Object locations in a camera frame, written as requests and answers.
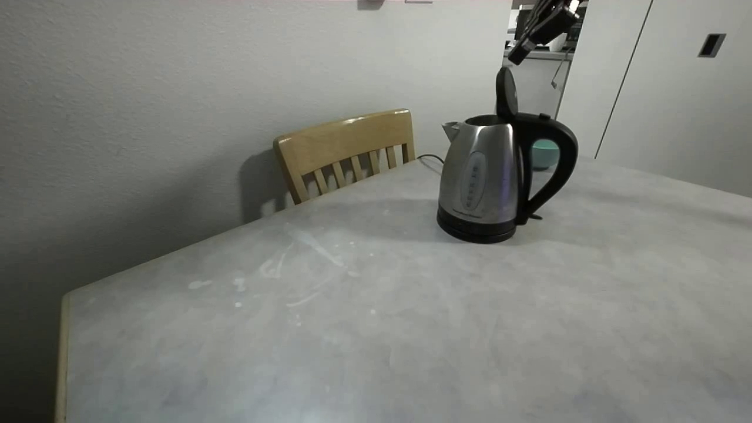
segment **kettle spout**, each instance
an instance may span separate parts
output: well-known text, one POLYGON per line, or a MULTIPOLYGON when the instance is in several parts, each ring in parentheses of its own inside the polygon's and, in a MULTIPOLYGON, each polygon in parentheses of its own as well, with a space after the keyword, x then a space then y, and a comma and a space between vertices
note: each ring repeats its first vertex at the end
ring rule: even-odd
POLYGON ((443 126, 447 138, 454 142, 460 133, 463 125, 460 123, 443 123, 441 126, 443 126))

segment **kettle base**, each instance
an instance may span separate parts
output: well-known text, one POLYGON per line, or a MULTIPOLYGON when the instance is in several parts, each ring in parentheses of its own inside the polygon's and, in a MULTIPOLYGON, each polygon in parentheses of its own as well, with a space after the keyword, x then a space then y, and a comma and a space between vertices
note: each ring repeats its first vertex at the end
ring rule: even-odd
POLYGON ((476 244, 494 244, 494 243, 510 240, 516 231, 514 222, 510 222, 510 224, 473 224, 473 222, 463 222, 463 219, 447 213, 441 208, 438 208, 436 222, 449 235, 464 240, 464 243, 476 243, 476 244))

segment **stainless steel kettle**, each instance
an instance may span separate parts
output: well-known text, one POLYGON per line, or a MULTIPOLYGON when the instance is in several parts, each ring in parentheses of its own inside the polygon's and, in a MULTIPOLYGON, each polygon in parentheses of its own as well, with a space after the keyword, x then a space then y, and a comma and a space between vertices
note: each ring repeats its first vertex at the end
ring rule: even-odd
POLYGON ((438 226, 469 243, 501 243, 514 235, 569 180, 577 142, 569 126, 548 115, 516 112, 514 82, 498 72, 496 115, 447 123, 451 142, 438 195, 438 226), (558 146, 550 180, 530 195, 530 151, 548 138, 558 146))

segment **table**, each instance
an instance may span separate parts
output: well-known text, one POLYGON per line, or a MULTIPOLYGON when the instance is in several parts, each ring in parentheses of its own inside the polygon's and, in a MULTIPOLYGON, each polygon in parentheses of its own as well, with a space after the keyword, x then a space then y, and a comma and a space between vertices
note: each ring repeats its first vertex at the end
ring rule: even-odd
POLYGON ((406 165, 66 297, 72 423, 749 423, 752 200, 581 165, 503 244, 406 165))

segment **kettle handle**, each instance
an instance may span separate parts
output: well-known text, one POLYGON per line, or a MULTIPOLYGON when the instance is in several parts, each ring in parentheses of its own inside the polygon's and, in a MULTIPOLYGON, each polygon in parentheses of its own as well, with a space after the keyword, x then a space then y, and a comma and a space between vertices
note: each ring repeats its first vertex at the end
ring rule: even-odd
POLYGON ((570 133, 569 126, 548 118, 548 115, 529 115, 518 112, 514 118, 514 126, 518 131, 518 149, 524 159, 524 177, 521 177, 521 200, 516 209, 516 224, 524 226, 551 195, 557 195, 563 183, 569 180, 575 163, 577 163, 577 138, 570 133), (550 180, 530 195, 530 179, 532 179, 532 143, 548 138, 558 149, 558 165, 550 180))

